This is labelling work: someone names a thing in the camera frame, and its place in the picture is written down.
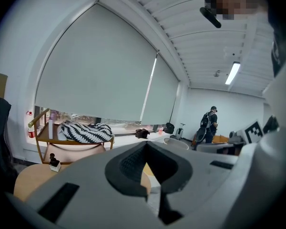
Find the ceiling light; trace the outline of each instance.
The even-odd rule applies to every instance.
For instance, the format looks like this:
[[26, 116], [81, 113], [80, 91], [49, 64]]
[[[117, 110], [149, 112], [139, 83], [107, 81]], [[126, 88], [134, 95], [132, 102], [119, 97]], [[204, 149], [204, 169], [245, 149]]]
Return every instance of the ceiling light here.
[[228, 76], [228, 79], [227, 81], [225, 82], [226, 85], [230, 85], [232, 80], [234, 79], [234, 77], [236, 76], [238, 70], [239, 70], [239, 67], [240, 67], [240, 63], [238, 62], [234, 62], [233, 63], [233, 67], [232, 67], [232, 70]]

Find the table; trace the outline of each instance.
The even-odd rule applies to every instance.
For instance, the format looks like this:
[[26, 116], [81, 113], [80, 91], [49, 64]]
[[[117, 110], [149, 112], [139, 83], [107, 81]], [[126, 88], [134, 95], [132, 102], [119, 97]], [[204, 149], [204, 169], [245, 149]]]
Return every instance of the table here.
[[[59, 172], [67, 168], [69, 165], [61, 165]], [[31, 193], [36, 190], [43, 183], [48, 181], [51, 177], [55, 176], [58, 172], [50, 170], [49, 165], [36, 164], [26, 167], [18, 175], [14, 187], [14, 196], [21, 201], [26, 201]], [[147, 194], [151, 191], [151, 182], [148, 176], [142, 172], [141, 185], [146, 187]]]

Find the black slot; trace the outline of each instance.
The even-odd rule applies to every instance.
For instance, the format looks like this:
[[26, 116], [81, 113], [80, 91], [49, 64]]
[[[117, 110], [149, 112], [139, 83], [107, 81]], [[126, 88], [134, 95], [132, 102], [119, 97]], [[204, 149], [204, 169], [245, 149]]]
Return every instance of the black slot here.
[[80, 186], [76, 184], [66, 183], [39, 210], [38, 213], [47, 220], [55, 223], [79, 187]]
[[210, 165], [217, 166], [217, 167], [224, 168], [224, 169], [229, 169], [229, 170], [231, 170], [233, 168], [233, 166], [234, 166], [232, 164], [221, 162], [221, 161], [218, 161], [218, 160], [212, 161], [210, 163]]

